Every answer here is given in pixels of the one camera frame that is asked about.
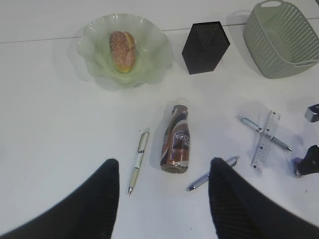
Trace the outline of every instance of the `ruler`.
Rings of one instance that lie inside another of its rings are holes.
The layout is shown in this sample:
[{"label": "ruler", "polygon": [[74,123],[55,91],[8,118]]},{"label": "ruler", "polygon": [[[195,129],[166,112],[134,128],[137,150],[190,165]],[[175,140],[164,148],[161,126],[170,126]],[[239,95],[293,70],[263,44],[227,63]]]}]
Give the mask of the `ruler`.
[{"label": "ruler", "polygon": [[254,155],[251,167],[263,171],[264,164],[267,160],[268,153],[271,147],[271,139],[274,137],[280,120],[280,115],[277,112],[271,111],[264,132],[261,134],[261,139]]}]

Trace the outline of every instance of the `glass bowl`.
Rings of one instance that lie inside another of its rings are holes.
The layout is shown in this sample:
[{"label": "glass bowl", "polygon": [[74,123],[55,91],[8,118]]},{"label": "glass bowl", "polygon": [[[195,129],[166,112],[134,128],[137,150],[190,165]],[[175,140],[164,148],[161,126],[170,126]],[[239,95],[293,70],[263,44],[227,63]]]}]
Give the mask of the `glass bowl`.
[{"label": "glass bowl", "polygon": [[[128,73],[120,73],[113,64],[109,37],[115,30],[129,32],[136,43],[135,66]],[[166,35],[147,19],[131,14],[111,14],[89,23],[77,52],[93,77],[112,79],[123,88],[157,82],[172,64]]]}]

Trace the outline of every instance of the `gray-green basket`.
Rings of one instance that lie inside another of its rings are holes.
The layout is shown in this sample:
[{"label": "gray-green basket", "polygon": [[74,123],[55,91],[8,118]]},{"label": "gray-green basket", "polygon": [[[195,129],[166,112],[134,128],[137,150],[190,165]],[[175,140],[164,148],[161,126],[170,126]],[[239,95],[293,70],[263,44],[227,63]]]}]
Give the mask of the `gray-green basket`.
[{"label": "gray-green basket", "polygon": [[244,38],[256,65],[268,78],[293,76],[319,62],[317,34],[295,5],[282,0],[257,4]]}]

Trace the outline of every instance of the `pen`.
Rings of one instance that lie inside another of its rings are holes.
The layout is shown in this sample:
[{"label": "pen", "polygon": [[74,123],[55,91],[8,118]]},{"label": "pen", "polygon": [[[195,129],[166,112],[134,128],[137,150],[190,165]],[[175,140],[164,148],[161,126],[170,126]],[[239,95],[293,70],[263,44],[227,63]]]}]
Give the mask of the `pen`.
[{"label": "pen", "polygon": [[[244,123],[245,125],[247,125],[248,127],[254,129],[258,133],[262,133],[263,132],[262,128],[260,128],[257,124],[255,124],[254,122],[252,122],[248,118],[241,118],[241,122]],[[282,142],[278,138],[276,138],[274,136],[273,137],[269,137],[267,134],[265,134],[265,136],[268,137],[272,142],[274,142],[275,144],[277,144],[281,148],[289,150],[289,151],[293,151],[293,149],[291,147],[286,145],[284,142]]]},{"label": "pen", "polygon": [[144,133],[141,135],[141,139],[140,139],[140,143],[139,143],[139,147],[138,147],[138,152],[137,152],[137,156],[136,156],[136,164],[135,164],[135,167],[133,168],[133,172],[132,172],[132,176],[131,176],[131,180],[130,180],[130,184],[129,184],[129,189],[128,189],[129,195],[132,193],[132,191],[135,187],[136,180],[138,178],[141,164],[143,161],[144,151],[145,151],[146,145],[148,143],[149,135],[150,135],[149,128],[147,128],[144,131]]},{"label": "pen", "polygon": [[[231,166],[234,167],[238,161],[240,157],[239,156],[235,156],[235,157],[231,157],[229,159],[226,160],[226,163]],[[198,188],[199,186],[203,185],[204,183],[208,182],[209,180],[209,173],[206,173],[205,175],[201,176],[199,179],[197,179],[195,182],[193,182],[190,187],[188,188],[188,192],[194,190],[195,188]]]}]

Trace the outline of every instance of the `basket handle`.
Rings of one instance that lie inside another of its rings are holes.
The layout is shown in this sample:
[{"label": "basket handle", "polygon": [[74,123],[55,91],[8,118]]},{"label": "basket handle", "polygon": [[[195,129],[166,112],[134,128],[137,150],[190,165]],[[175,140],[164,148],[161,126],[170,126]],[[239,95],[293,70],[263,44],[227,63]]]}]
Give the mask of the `basket handle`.
[{"label": "basket handle", "polygon": [[319,60],[309,60],[304,63],[297,63],[294,65],[294,67],[304,67],[304,66],[309,66],[309,65],[314,65],[317,64]]},{"label": "basket handle", "polygon": [[[265,3],[268,3],[268,2],[278,2],[279,5],[276,5],[276,6],[269,6],[269,5],[264,5]],[[263,1],[259,4],[260,7],[278,7],[280,6],[284,1],[283,0],[266,0],[266,1]]]}]

